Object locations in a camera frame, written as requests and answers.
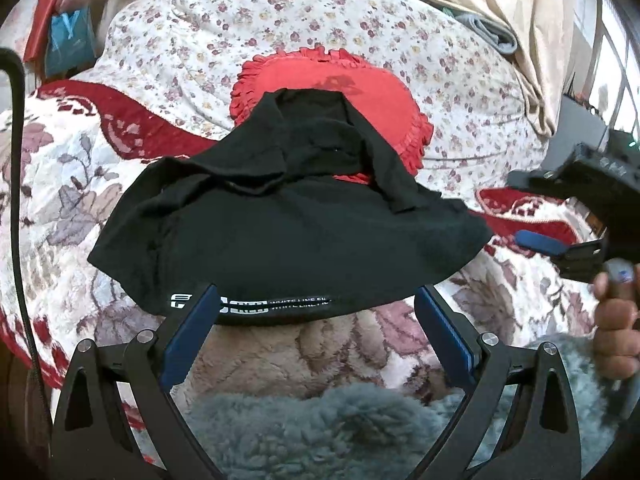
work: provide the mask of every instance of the metal screw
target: metal screw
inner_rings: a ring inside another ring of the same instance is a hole
[[[558,353],[558,347],[549,341],[542,344],[542,349],[549,355],[556,355]]]
[[[498,341],[500,341],[498,339],[498,336],[491,333],[491,332],[485,332],[484,334],[482,334],[482,341],[484,342],[484,344],[487,344],[489,346],[496,346],[498,344]]]
[[[143,330],[142,332],[138,333],[138,335],[136,336],[136,339],[138,340],[139,343],[148,343],[153,338],[154,338],[153,330]]]
[[[93,341],[91,341],[90,339],[82,339],[82,341],[78,343],[78,346],[76,348],[78,348],[78,351],[80,352],[86,352],[89,348],[91,348],[92,343]]]

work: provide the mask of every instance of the bed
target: bed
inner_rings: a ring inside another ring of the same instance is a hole
[[[81,339],[116,344],[160,321],[86,261],[124,190],[159,156],[193,155],[231,131],[245,62],[301,47],[343,48],[400,78],[434,125],[416,179],[490,219],[491,242],[438,285],[455,310],[513,345],[591,332],[588,286],[513,243],[523,227],[573,241],[591,230],[569,203],[503,187],[508,171],[540,164],[546,139],[527,121],[514,67],[463,25],[418,0],[139,0],[114,19],[94,68],[26,102],[22,272],[50,386]],[[28,361],[9,250],[11,120],[0,115],[0,336]],[[172,394],[184,408],[212,390],[305,398],[356,381],[424,402],[446,394],[412,298],[302,325],[216,326]]]

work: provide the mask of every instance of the heart-shaped pillow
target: heart-shaped pillow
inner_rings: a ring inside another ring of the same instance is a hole
[[[388,70],[344,49],[325,53],[322,46],[255,56],[244,63],[231,92],[230,114],[236,126],[249,116],[265,92],[281,88],[342,92],[396,150],[409,173],[415,176],[422,167],[433,126],[409,89]],[[367,182],[361,175],[340,178]]]

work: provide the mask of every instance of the finger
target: finger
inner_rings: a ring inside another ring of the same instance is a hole
[[[637,356],[640,332],[637,330],[596,330],[593,351],[602,356]]]
[[[640,370],[636,357],[610,356],[596,357],[596,371],[607,379],[628,379]]]
[[[638,308],[633,301],[607,300],[596,307],[594,321],[603,330],[631,328],[638,318]]]
[[[606,272],[601,272],[593,280],[593,294],[602,301],[607,298],[607,287],[609,286],[609,277]]]

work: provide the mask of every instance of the blue bag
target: blue bag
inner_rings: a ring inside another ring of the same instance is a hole
[[[44,59],[45,77],[92,63],[96,57],[89,7],[63,12],[51,18],[49,44]]]

